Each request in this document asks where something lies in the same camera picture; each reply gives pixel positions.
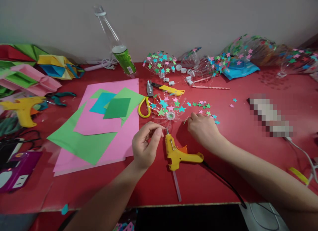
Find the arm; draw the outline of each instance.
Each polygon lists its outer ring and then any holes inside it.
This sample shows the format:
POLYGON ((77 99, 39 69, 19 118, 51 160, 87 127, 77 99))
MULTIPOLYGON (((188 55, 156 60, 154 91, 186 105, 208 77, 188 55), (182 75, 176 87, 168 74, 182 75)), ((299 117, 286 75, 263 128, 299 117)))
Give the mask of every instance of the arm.
POLYGON ((230 163, 238 173, 278 210, 290 230, 318 227, 318 196, 278 167, 226 140, 214 120, 191 114, 188 130, 207 150, 230 163))
POLYGON ((133 162, 84 205, 65 231, 114 229, 136 184, 156 157, 160 138, 163 137, 162 129, 161 125, 149 122, 139 130, 132 141, 133 162))

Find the white wall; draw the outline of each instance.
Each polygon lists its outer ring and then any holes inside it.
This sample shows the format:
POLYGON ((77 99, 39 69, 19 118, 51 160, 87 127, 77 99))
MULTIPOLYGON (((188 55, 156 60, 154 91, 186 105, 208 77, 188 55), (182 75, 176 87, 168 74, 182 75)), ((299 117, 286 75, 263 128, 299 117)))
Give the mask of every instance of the white wall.
POLYGON ((136 62, 196 46, 215 55, 245 33, 291 46, 318 33, 318 0, 0 0, 0 42, 33 43, 77 62, 107 57, 95 3, 136 62))

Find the pink paper sheet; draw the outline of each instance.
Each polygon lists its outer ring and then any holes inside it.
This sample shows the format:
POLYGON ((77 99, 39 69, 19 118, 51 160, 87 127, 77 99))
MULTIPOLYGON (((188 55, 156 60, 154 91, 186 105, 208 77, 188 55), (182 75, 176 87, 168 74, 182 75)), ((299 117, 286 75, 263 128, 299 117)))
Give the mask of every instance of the pink paper sheet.
MULTIPOLYGON (((104 89, 112 93, 118 93, 124 87, 134 92, 139 92, 139 80, 132 79, 88 85, 79 107, 83 105, 87 100, 89 100, 89 98, 99 89, 104 89)), ((120 160, 125 160, 125 157, 127 156, 132 156, 132 139, 135 133, 137 133, 138 131, 139 116, 136 108, 128 117, 122 129, 117 133, 99 162, 97 162, 96 166, 118 162, 120 160)), ((93 168, 96 166, 92 166, 88 162, 80 159, 79 157, 62 148, 53 172, 55 172, 54 176, 58 176, 93 168)))
POLYGON ((73 131, 82 135, 119 132, 122 125, 121 118, 103 119, 103 114, 89 111, 96 101, 97 99, 89 99, 87 101, 73 131))

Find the purple device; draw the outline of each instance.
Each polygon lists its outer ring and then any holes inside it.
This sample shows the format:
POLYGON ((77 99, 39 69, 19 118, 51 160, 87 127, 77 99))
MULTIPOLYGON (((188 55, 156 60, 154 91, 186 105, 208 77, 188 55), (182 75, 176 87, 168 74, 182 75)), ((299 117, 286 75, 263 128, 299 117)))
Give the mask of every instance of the purple device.
POLYGON ((41 155, 42 152, 40 151, 26 151, 14 154, 9 162, 18 162, 16 166, 0 171, 0 193, 15 191, 24 187, 41 155))

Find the green bottle label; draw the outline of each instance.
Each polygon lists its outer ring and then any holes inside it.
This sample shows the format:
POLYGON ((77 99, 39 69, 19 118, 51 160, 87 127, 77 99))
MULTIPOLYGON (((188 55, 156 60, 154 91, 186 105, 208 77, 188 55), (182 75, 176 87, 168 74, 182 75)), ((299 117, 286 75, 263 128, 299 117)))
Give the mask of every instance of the green bottle label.
POLYGON ((133 74, 136 72, 136 67, 132 62, 132 58, 129 54, 129 51, 126 49, 122 53, 113 53, 118 60, 120 66, 123 68, 125 74, 133 74))

